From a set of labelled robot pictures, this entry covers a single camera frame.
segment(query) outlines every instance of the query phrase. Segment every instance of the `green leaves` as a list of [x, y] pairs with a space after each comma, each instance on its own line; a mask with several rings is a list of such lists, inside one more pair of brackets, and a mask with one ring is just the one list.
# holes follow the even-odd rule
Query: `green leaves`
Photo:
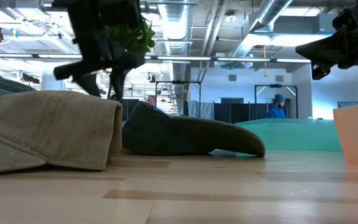
[[127, 24], [117, 24], [114, 26], [106, 26], [106, 33], [112, 42], [117, 42], [124, 47], [130, 54], [146, 54], [150, 52], [150, 48], [154, 47], [155, 42], [152, 37], [155, 32], [147, 24], [147, 19], [142, 17], [143, 29], [133, 29]]

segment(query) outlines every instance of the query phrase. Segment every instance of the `ceiling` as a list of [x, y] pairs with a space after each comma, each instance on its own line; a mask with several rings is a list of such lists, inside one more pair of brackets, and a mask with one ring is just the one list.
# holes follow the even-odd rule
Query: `ceiling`
[[[318, 1], [318, 0], [294, 0], [282, 16], [316, 16], [326, 10], [328, 13], [337, 13], [343, 7], [354, 4], [355, 1]], [[206, 26], [212, 8], [212, 0], [199, 1], [197, 5], [191, 7], [191, 25], [190, 25], [190, 55], [199, 56], [206, 34]], [[242, 41], [241, 27], [246, 15], [252, 14], [259, 10], [260, 0], [254, 1], [229, 1], [227, 10], [235, 10], [236, 20], [226, 22], [220, 26], [217, 41], [215, 41], [212, 54], [228, 53], [236, 49]], [[166, 40], [162, 35], [162, 23], [160, 16], [157, 14], [144, 14], [152, 21], [152, 28], [156, 31], [154, 39], [156, 46], [151, 49], [152, 55], [166, 55]], [[23, 53], [23, 54], [79, 54], [78, 47], [72, 43], [74, 37], [73, 30], [66, 12], [41, 11], [38, 9], [0, 9], [0, 27], [4, 34], [4, 40], [0, 44], [0, 53]], [[295, 53], [294, 47], [266, 46], [266, 49], [254, 47], [250, 54], [254, 57], [275, 57], [275, 58], [301, 58]], [[29, 75], [42, 78], [45, 69], [51, 69], [54, 66], [68, 63], [69, 61], [50, 61], [37, 60], [6, 60], [0, 58], [0, 75], [13, 80], [17, 79], [17, 71], [23, 71]], [[254, 63], [252, 68], [260, 69], [264, 63]], [[294, 64], [290, 63], [269, 63], [268, 68], [286, 68], [294, 69]], [[108, 79], [100, 73], [99, 78], [101, 88], [107, 89]], [[172, 80], [171, 63], [148, 63], [138, 69], [131, 71], [126, 80], [126, 87], [133, 90], [139, 89], [143, 93], [127, 92], [126, 95], [131, 97], [151, 95], [154, 93], [155, 84], [147, 81], [147, 75], [155, 75], [157, 80]], [[75, 91], [81, 91], [75, 84], [67, 82], [67, 87]], [[171, 88], [166, 85], [167, 91], [162, 93], [163, 97], [170, 96]], [[169, 110], [174, 111], [175, 105], [166, 106]]]

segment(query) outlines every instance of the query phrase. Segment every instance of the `blue cap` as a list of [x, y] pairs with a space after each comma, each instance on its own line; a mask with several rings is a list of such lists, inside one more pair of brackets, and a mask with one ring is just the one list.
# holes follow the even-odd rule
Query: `blue cap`
[[284, 102], [285, 102], [285, 98], [284, 98], [284, 96], [281, 95], [281, 94], [276, 94], [276, 95], [274, 96], [274, 102], [276, 102], [276, 103], [284, 103]]

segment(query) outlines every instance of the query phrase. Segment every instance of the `blue shirt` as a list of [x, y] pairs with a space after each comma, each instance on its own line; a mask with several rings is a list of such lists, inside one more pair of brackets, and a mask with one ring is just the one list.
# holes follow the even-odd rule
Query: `blue shirt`
[[269, 118], [287, 118], [284, 113], [284, 109], [279, 108], [276, 105], [273, 105], [268, 109], [268, 116]]

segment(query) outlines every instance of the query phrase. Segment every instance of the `wooden floor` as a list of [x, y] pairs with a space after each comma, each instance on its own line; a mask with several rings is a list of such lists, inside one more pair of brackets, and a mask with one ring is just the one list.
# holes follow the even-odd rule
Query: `wooden floor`
[[0, 175], [0, 223], [358, 224], [358, 166], [336, 152], [268, 152]]

